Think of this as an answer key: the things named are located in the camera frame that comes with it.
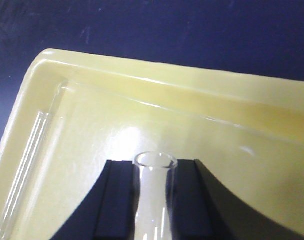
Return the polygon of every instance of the test tube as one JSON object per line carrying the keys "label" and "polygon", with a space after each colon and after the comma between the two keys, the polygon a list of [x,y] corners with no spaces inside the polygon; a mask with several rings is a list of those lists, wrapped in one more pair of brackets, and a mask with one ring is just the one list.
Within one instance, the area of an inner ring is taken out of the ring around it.
{"label": "test tube", "polygon": [[172,240],[171,209],[177,160],[163,152],[143,152],[134,158],[139,172],[139,201],[134,240]]}

